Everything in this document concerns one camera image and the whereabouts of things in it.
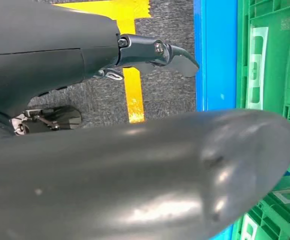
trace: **blue pillar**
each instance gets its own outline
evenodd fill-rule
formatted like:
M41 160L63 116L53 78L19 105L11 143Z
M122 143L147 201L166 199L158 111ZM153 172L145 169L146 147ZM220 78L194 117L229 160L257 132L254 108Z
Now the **blue pillar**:
M197 111L236 102L237 0L193 0ZM212 238L231 240L233 225Z

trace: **green plastic crate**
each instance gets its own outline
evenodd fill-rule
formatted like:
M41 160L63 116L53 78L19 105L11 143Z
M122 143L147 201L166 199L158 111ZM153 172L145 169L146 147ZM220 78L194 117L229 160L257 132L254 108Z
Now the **green plastic crate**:
M290 0L239 0L237 35L236 106L290 121Z
M290 176L236 221L232 240L290 240L290 203L285 204L275 191L290 189Z

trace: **bolt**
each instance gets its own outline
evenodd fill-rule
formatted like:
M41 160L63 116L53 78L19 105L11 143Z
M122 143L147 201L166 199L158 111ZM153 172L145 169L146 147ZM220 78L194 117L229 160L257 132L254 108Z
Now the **bolt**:
M124 47L127 47L128 45L128 42L125 38L121 38L118 41L118 45L119 47L124 48Z
M162 55L164 53L164 47L162 42L156 42L155 44L155 51L159 55Z

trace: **yellow floor tape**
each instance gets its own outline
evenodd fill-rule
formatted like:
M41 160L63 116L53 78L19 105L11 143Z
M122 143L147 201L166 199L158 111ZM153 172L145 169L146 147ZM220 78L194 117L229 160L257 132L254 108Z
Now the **yellow floor tape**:
M150 0L104 0L57 5L116 20L121 34L135 34L134 19L151 17L149 13ZM140 72L136 68L124 68L123 74L129 122L144 121Z

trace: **robotic arm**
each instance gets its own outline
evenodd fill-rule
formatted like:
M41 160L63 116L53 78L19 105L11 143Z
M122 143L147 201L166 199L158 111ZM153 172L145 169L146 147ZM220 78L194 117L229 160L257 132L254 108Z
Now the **robotic arm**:
M30 0L0 0L2 115L15 117L33 97L110 76L109 68L119 66L143 72L167 66L187 77L199 70L186 50L151 37L120 35L115 21L105 16Z

